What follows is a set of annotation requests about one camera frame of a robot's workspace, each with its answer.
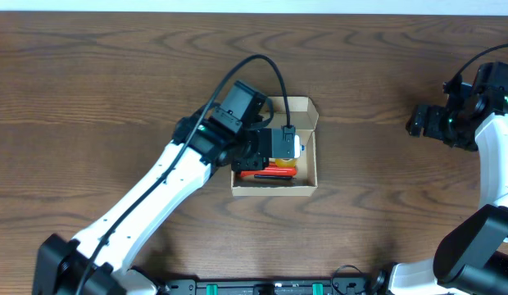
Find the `red stapler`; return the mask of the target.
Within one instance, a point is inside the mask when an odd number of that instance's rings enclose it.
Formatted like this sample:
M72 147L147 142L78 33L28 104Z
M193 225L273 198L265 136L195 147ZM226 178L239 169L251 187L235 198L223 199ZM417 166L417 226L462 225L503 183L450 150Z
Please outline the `red stapler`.
M254 175L254 178L268 180L282 180L282 181L290 181L294 179L294 177L290 175Z

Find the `orange utility knife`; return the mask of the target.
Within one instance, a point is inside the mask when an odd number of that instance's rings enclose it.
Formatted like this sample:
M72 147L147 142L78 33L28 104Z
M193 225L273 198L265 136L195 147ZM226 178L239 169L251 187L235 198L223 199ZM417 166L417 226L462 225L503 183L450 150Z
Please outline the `orange utility knife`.
M295 167L278 167L276 164L269 164L264 170L243 170L238 173L240 177L251 175L290 176L297 174Z

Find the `yellow tape roll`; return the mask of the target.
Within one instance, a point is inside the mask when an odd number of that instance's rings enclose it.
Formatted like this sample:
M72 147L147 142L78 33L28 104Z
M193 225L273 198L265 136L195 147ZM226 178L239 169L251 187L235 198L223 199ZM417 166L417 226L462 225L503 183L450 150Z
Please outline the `yellow tape roll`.
M293 168L297 164L297 158L275 158L274 163L279 168Z

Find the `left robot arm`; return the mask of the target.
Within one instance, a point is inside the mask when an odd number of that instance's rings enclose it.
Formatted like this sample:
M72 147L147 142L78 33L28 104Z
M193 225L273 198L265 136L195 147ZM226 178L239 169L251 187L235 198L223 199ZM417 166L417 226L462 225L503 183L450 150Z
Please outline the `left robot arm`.
M70 241L51 235L39 248L34 294L161 294L169 289L133 268L146 241L222 166L262 170L272 158L298 158L290 123L270 127L271 99L242 81L175 126L154 166L107 213Z

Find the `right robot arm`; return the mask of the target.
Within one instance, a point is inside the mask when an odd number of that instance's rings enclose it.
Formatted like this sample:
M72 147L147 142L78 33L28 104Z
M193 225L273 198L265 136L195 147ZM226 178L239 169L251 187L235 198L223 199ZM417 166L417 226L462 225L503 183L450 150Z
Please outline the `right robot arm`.
M478 152L478 210L451 231L432 258L380 274L374 294L508 295L508 64L482 64L472 84L445 83L445 106L418 105L406 123L413 137Z

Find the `open cardboard box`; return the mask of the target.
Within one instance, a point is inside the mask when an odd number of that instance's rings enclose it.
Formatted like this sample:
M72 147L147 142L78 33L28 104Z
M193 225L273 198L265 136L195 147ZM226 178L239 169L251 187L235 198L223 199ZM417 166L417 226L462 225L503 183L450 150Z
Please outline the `open cardboard box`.
M297 159L297 174L291 180L245 178L231 173L234 197L309 197L318 187L315 127L319 113L308 97L289 97L291 123L300 137L303 150Z

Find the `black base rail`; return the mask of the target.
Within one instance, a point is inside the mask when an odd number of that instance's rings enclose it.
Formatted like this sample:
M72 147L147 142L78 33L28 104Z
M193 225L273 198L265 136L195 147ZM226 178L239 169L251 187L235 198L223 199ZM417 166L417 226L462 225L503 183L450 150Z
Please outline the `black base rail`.
M365 275L333 279L167 281L161 294L168 295L366 295L379 294L383 282L371 283Z

